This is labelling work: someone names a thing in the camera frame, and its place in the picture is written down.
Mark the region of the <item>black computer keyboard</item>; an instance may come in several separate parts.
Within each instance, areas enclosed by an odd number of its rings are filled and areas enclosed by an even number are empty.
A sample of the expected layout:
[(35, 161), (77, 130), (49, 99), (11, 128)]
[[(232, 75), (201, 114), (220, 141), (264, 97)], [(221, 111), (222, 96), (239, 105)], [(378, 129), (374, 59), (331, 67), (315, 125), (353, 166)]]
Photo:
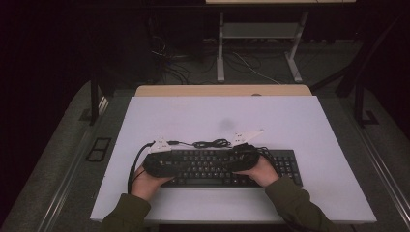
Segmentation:
[[(289, 177), (298, 187), (303, 185), (298, 163), (293, 150), (269, 150), (256, 148), (259, 157), (264, 157), (280, 177)], [(164, 188), (258, 188), (259, 185), (246, 175), (223, 167), (223, 158), (231, 150), (174, 150), (173, 161), (181, 158), (186, 165)]]

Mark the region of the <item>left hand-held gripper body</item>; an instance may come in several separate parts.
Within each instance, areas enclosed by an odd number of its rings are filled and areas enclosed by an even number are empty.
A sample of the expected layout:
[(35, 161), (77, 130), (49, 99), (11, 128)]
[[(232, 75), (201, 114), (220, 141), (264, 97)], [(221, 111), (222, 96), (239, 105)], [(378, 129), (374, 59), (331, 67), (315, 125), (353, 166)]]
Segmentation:
[(159, 138), (149, 149), (149, 154), (143, 161), (143, 167), (151, 176), (157, 178), (172, 177), (174, 167), (171, 158), (171, 146), (163, 138)]

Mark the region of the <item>person's right hand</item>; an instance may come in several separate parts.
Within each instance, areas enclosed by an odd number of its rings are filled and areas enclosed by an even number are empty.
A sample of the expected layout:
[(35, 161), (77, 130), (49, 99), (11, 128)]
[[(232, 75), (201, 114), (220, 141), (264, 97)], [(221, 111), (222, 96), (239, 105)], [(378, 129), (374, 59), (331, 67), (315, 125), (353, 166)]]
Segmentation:
[(264, 157), (260, 157), (258, 163), (252, 169), (238, 171), (237, 174), (250, 177), (262, 188), (266, 188), (279, 179), (274, 167)]

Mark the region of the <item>black floor socket frame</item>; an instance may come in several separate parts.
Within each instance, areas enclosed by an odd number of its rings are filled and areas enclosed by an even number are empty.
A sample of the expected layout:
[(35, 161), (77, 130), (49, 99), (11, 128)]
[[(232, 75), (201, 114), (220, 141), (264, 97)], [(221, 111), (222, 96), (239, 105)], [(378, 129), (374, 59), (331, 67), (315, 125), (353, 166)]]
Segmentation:
[(98, 137), (85, 159), (91, 162), (103, 161), (109, 148), (110, 142), (110, 137)]

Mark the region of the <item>black metal stand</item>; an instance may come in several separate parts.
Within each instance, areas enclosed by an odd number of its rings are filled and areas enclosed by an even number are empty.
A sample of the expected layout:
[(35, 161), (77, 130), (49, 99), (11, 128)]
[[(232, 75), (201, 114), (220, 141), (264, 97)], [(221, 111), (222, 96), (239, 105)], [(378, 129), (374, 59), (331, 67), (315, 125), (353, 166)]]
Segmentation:
[(365, 70), (377, 49), (402, 18), (402, 15), (399, 14), (384, 23), (375, 22), (375, 16), (372, 17), (372, 20), (369, 18), (366, 20), (365, 40), (356, 57), (345, 68), (309, 87), (311, 92), (315, 92), (340, 79), (336, 94), (340, 98), (347, 98), (352, 91), (355, 91), (353, 116), (361, 127), (368, 123), (363, 119)]
[(90, 125), (93, 126), (99, 117), (99, 86), (98, 80), (93, 76), (90, 80), (91, 88), (91, 120)]

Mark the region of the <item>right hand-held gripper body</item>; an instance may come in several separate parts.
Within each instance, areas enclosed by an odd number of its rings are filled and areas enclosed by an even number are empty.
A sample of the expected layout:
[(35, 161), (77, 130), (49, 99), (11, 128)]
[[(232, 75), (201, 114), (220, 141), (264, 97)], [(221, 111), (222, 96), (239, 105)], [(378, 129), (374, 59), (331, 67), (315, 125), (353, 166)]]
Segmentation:
[(249, 142), (263, 133), (264, 130), (236, 132), (232, 140), (232, 153), (235, 157), (232, 170), (244, 171), (252, 169), (259, 160), (257, 149)]

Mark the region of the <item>person's left hand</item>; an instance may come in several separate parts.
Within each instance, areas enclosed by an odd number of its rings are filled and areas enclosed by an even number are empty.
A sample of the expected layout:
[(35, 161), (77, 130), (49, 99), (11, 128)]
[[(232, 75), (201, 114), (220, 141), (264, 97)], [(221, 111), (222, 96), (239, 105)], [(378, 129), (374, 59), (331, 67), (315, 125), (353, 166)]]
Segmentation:
[(139, 166), (134, 173), (131, 195), (150, 201), (160, 186), (170, 180), (172, 180), (172, 177), (153, 177), (142, 166)]

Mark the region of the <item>aluminium floor rail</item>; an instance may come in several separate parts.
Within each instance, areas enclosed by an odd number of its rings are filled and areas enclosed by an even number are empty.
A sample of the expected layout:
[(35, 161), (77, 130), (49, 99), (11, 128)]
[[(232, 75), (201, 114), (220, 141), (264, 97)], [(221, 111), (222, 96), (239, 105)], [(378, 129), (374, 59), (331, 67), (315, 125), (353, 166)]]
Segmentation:
[[(99, 117), (100, 115), (104, 115), (108, 105), (109, 100), (106, 97), (102, 97), (98, 101), (97, 107), (92, 107), (92, 111)], [(52, 228), (54, 227), (57, 218), (64, 207), (67, 197), (69, 196), (70, 190), (73, 187), (78, 168), (81, 162), (85, 159), (88, 146), (91, 144), (98, 124), (101, 121), (98, 117), (94, 120), (91, 126), (86, 128), (86, 131), (83, 133), (81, 140), (76, 147), (69, 169), (65, 173), (63, 180), (60, 182), (58, 189), (53, 194), (51, 202), (47, 207), (45, 215), (42, 218), (36, 232), (52, 232)]]
[(363, 120), (362, 116), (363, 112), (354, 106), (353, 114), (350, 116), (350, 119), (353, 121), (359, 136), (366, 146), (369, 159), (383, 186), (390, 195), (398, 213), (410, 231), (410, 200), (405, 196), (388, 165), (382, 159), (376, 145), (372, 142), (370, 136), (366, 132), (366, 125), (371, 125), (372, 121), (370, 119)]

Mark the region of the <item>white metal desk frame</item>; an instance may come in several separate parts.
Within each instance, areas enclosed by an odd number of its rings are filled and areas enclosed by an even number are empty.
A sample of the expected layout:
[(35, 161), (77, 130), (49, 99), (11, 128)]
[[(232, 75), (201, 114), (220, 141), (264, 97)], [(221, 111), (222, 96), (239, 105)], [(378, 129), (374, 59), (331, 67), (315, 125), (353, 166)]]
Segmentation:
[[(286, 5), (335, 5), (355, 3), (356, 0), (205, 0), (207, 5), (232, 5), (232, 6), (262, 6), (268, 7)], [(220, 12), (218, 56), (217, 56), (217, 81), (224, 81), (224, 54), (223, 41), (225, 39), (291, 39), (291, 49), (284, 53), (289, 70), (295, 82), (302, 83), (301, 73), (294, 61), (301, 37), (308, 20), (308, 11), (302, 11), (297, 22), (283, 23), (227, 23), (224, 21), (224, 12)]]

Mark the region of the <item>white board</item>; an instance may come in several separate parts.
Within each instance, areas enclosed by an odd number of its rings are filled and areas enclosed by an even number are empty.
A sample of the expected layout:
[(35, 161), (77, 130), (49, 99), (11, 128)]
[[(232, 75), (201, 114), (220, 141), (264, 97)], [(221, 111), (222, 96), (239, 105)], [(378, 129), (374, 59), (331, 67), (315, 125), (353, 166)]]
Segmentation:
[[(144, 160), (143, 145), (164, 138), (188, 148), (195, 141), (259, 130), (264, 132), (251, 144), (293, 150), (304, 189), (330, 220), (375, 220), (315, 96), (132, 98), (91, 218), (102, 220), (114, 209), (127, 190), (132, 164)], [(149, 223), (281, 221), (262, 188), (161, 188), (151, 205)]]

